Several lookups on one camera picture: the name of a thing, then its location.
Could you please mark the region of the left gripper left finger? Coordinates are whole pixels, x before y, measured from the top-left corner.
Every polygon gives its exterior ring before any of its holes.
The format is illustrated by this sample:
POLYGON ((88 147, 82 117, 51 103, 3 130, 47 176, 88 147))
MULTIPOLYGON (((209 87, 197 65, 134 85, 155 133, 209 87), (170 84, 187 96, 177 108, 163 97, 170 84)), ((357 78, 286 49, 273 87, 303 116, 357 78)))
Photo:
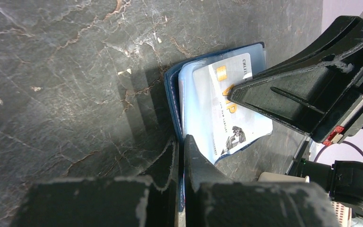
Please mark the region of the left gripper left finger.
POLYGON ((168 140, 138 176, 65 178, 33 185, 13 227, 174 227, 179 143, 168 140))

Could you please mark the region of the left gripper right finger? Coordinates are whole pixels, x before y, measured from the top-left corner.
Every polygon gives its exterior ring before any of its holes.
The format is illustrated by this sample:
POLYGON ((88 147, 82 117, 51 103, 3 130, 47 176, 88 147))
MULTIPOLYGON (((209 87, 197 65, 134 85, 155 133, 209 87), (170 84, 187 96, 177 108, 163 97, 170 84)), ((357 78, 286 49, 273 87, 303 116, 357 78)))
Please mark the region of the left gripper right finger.
POLYGON ((184 140, 185 217, 189 227, 337 227, 324 190, 304 182, 234 182, 184 140))

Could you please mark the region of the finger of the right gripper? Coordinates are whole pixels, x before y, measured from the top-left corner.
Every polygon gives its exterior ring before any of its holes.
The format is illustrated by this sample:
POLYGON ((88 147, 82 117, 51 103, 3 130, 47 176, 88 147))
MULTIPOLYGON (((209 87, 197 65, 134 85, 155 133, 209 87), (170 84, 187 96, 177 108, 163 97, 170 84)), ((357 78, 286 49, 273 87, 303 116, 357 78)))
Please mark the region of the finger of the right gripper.
POLYGON ((339 16, 332 24, 308 47, 268 70, 303 70, 312 66, 304 63, 315 57, 316 55, 330 49, 340 40, 347 37, 359 23, 363 21, 363 17, 359 16, 339 16))
POLYGON ((304 61, 244 79, 228 98, 301 134, 343 133, 357 102, 349 90, 356 68, 353 62, 304 61))

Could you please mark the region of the silver VIP credit card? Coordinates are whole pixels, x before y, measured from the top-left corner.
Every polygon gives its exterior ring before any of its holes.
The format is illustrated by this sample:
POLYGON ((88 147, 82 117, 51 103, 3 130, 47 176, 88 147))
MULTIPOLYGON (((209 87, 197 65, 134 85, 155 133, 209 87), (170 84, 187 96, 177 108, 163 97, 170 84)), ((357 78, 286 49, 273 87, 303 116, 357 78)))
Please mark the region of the silver VIP credit card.
POLYGON ((240 151, 273 131, 272 121, 228 100, 238 82, 252 78, 251 55, 223 54, 216 62, 194 70, 193 82, 198 95, 199 122, 206 142, 200 151, 212 163, 240 151))

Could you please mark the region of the navy blue card holder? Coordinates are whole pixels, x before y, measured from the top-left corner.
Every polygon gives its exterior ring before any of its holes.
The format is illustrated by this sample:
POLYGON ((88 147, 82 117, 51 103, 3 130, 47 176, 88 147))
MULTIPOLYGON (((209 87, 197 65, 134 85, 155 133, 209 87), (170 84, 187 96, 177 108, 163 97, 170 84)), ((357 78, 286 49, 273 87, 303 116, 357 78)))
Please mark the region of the navy blue card holder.
POLYGON ((262 72, 267 68, 265 46, 262 42, 258 42, 237 48, 220 50, 217 52, 193 57, 172 66, 165 73, 164 85, 169 109, 171 112, 171 118, 173 121, 177 139, 183 147, 184 140, 187 135, 191 135, 194 137, 199 151, 201 148, 205 148, 206 146, 206 142, 197 142, 195 138, 196 135, 200 139, 205 139, 206 136, 202 135, 203 124, 199 122, 200 110, 198 107, 198 95, 192 78, 194 70, 207 66, 210 63, 216 62, 216 60, 223 54, 237 55, 244 52, 247 52, 251 55, 252 77, 254 74, 262 72))

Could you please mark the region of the white plastic tray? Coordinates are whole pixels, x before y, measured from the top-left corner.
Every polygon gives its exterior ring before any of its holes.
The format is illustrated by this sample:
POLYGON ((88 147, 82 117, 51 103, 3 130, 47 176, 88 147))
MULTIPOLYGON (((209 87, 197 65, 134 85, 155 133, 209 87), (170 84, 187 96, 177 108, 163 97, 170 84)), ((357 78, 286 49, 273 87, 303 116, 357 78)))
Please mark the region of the white plastic tray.
POLYGON ((309 178, 309 176, 297 177, 297 176, 290 176, 290 175, 282 175, 282 174, 263 172, 259 176, 258 182, 294 182, 294 183, 299 182, 299 183, 309 183, 310 178, 309 178))

